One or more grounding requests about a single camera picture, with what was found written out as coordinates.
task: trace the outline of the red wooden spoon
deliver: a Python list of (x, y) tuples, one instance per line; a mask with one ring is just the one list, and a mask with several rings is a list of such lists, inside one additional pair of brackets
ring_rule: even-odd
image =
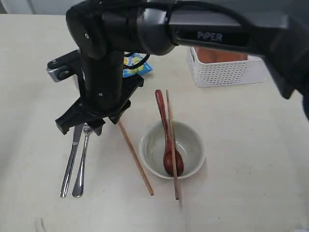
[[(166, 119), (166, 113), (165, 113), (165, 106), (164, 106), (164, 98), (162, 91), (157, 89), (155, 91), (155, 99), (158, 104), (159, 112), (162, 119), (162, 124), (164, 128), (165, 133), (165, 152), (163, 157), (163, 165), (165, 168), (165, 171), (170, 174), (171, 176), (174, 176), (173, 174), (173, 162), (172, 162), (172, 147), (171, 147), (171, 139), (169, 137), (169, 131), (168, 131), (168, 122)], [(176, 156), (176, 170), (177, 170), (177, 176), (180, 176), (183, 173), (183, 160), (180, 155), (180, 153), (175, 148), (175, 156)]]

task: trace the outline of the table surface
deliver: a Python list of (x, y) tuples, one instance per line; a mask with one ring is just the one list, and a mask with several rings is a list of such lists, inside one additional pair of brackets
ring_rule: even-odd
[(48, 61), (76, 48), (65, 17), (0, 15), (0, 231), (290, 231), (309, 222), (308, 122), (295, 93), (284, 100), (271, 78), (254, 85), (197, 88), (186, 48), (152, 56), (154, 71), (122, 117), (137, 149), (160, 120), (156, 89), (169, 89), (174, 118), (194, 128), (206, 162), (173, 182), (146, 171), (150, 196), (117, 125), (88, 146), (84, 196), (59, 197), (71, 148), (54, 120), (78, 98), (73, 80), (52, 82)]

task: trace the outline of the chopstick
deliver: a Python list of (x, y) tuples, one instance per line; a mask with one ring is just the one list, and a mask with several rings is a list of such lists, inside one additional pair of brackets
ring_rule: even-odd
[(174, 174), (174, 187), (175, 187), (175, 198), (179, 200), (179, 184), (178, 184), (178, 177), (177, 177), (177, 167), (176, 167), (176, 155), (175, 155), (175, 139), (174, 139), (174, 128), (173, 128), (173, 115), (172, 109), (169, 102), (169, 91), (166, 90), (166, 99), (168, 102), (168, 116), (169, 116), (169, 135), (171, 140), (171, 147), (172, 147), (172, 163), (173, 163), (173, 174)]
[(147, 179), (147, 176), (146, 176), (146, 174), (145, 174), (145, 172), (144, 172), (144, 170), (143, 170), (143, 168), (142, 168), (142, 166), (140, 164), (139, 158), (136, 155), (136, 152), (135, 152), (135, 150), (133, 148), (133, 145), (132, 145), (132, 143), (131, 143), (131, 141), (129, 139), (129, 136), (127, 135), (126, 130), (125, 130), (125, 128), (124, 128), (124, 126), (123, 126), (123, 124), (122, 124), (122, 122), (120, 120), (118, 121), (118, 125), (119, 125), (120, 130), (121, 130), (121, 132), (122, 132), (122, 134), (123, 134), (123, 136), (124, 136), (124, 138), (126, 140), (126, 143), (127, 143), (128, 147), (129, 147), (129, 149), (130, 149), (130, 151), (132, 153), (133, 159), (134, 159), (134, 161), (135, 161), (135, 163), (137, 165), (137, 168), (139, 169), (139, 172), (140, 172), (140, 174), (141, 174), (141, 176), (142, 176), (142, 178), (143, 178), (143, 180), (145, 182), (145, 185), (146, 185), (150, 195), (152, 196), (154, 194), (153, 188), (151, 187), (151, 185), (150, 185), (150, 183), (149, 183), (149, 181)]

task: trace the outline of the robotic arm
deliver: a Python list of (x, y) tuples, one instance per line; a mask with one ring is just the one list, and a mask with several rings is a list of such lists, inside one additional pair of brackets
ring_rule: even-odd
[(55, 81), (77, 74), (81, 97), (59, 119), (70, 127), (88, 123), (100, 135), (103, 118), (117, 123), (129, 97), (143, 85), (123, 79), (124, 52), (162, 56), (175, 46), (203, 46), (260, 56), (281, 93), (304, 96), (309, 118), (309, 14), (303, 0), (205, 1), (86, 0), (66, 14), (79, 46), (48, 63)]

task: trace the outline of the plastic basket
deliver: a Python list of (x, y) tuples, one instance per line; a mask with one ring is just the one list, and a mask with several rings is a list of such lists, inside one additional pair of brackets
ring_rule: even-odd
[(193, 47), (188, 48), (187, 62), (193, 81), (198, 87), (216, 87), (261, 83), (269, 77), (262, 59), (222, 63), (202, 63)]

